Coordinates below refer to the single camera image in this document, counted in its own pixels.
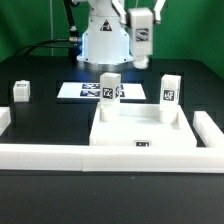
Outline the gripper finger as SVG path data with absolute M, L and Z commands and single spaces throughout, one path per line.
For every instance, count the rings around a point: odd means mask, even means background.
M 114 7 L 114 10 L 117 12 L 117 14 L 120 17 L 120 23 L 124 26 L 127 25 L 127 13 L 124 9 L 124 4 L 121 2 L 121 0 L 111 0 L 112 6 Z
M 163 9 L 165 2 L 166 2 L 166 0 L 155 0 L 154 1 L 153 14 L 154 14 L 154 23 L 155 24 L 161 23 L 161 11 Z

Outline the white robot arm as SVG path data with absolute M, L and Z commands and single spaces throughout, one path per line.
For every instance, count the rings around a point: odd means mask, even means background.
M 146 69 L 153 54 L 153 26 L 161 22 L 166 0 L 125 11 L 125 0 L 80 0 L 89 4 L 88 28 L 82 35 L 78 64 L 94 70 L 114 71 L 129 63 Z

